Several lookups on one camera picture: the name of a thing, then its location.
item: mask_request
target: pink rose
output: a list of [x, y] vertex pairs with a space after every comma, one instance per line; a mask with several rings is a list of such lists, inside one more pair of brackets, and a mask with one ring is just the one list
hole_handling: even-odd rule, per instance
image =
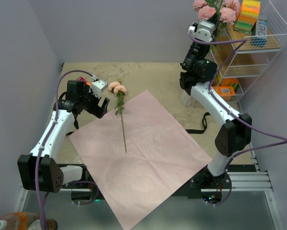
[[198, 12], [199, 9], [201, 9], [205, 5], [207, 5], [207, 2], [205, 0], [195, 0], [192, 6], [193, 9]]
[[117, 82], [117, 81], [114, 81], [114, 82], [112, 82], [111, 84], [109, 84], [108, 90], [109, 90], [109, 91], [113, 91], [114, 88], [117, 87], [118, 85], [120, 85], [120, 83]]
[[114, 88], [114, 93], [117, 94], [119, 92], [122, 92], [122, 93], [126, 94], [127, 90], [126, 90], [126, 88], [123, 85], [118, 85], [118, 86], [116, 86]]
[[223, 7], [220, 9], [221, 16], [220, 20], [224, 23], [228, 23], [230, 25], [233, 25], [236, 21], [236, 12], [228, 7]]
[[215, 8], [209, 7], [209, 6], [204, 6], [202, 9], [199, 10], [198, 18], [200, 21], [202, 21], [202, 20], [206, 21], [209, 18], [211, 18], [215, 13], [216, 13]]
[[227, 6], [236, 12], [236, 15], [239, 14], [240, 11], [240, 2], [239, 0], [225, 0], [222, 3], [224, 6]]

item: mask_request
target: beige table surface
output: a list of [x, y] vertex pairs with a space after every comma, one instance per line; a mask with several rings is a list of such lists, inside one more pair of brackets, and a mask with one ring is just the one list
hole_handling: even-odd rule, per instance
[[[74, 69], [93, 73], [99, 79], [103, 79], [108, 83], [121, 78], [123, 85], [128, 89], [125, 101], [148, 90], [184, 128], [202, 129], [201, 120], [207, 110], [198, 102], [192, 107], [185, 107], [180, 102], [183, 90], [179, 86], [179, 75], [181, 72], [179, 63], [67, 62], [64, 64], [61, 73], [64, 74]], [[75, 80], [80, 76], [87, 80], [89, 79], [83, 73], [69, 74], [60, 84], [59, 95], [66, 91], [68, 80]], [[106, 90], [102, 95], [101, 102], [103, 102], [105, 97], [111, 100], [108, 106], [108, 111], [111, 111], [115, 107], [115, 96]], [[95, 119], [95, 116], [83, 111], [78, 117], [79, 127]], [[214, 139], [218, 134], [219, 126], [211, 116], [207, 117], [207, 123], [208, 128], [204, 134], [192, 134], [191, 136], [211, 157], [214, 157], [216, 153]], [[57, 163], [83, 163], [69, 137], [66, 137], [62, 144]], [[233, 164], [251, 163], [250, 154], [248, 153], [237, 157], [233, 161]]]

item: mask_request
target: gray wall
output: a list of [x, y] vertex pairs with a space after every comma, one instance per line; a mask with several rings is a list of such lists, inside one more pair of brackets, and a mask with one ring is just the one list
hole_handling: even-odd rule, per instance
[[48, 118], [59, 63], [27, 0], [0, 0], [0, 218], [20, 188], [17, 159]]
[[[273, 0], [279, 13], [287, 21], [287, 1]], [[269, 70], [242, 98], [242, 107], [253, 123], [266, 131], [287, 137], [287, 47]], [[276, 139], [253, 132], [254, 146], [273, 143]], [[268, 170], [275, 190], [276, 202], [287, 230], [287, 144], [256, 151], [262, 170]]]
[[64, 61], [181, 62], [193, 0], [29, 0]]

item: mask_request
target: colorful box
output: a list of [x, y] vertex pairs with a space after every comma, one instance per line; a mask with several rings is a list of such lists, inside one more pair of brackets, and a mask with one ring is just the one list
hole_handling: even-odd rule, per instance
[[259, 0], [244, 0], [234, 30], [250, 34], [260, 13]]

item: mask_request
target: pink sheet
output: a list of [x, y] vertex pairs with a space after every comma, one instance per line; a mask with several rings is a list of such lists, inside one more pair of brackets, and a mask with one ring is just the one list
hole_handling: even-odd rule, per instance
[[149, 91], [70, 136], [124, 230], [164, 202], [211, 158]]

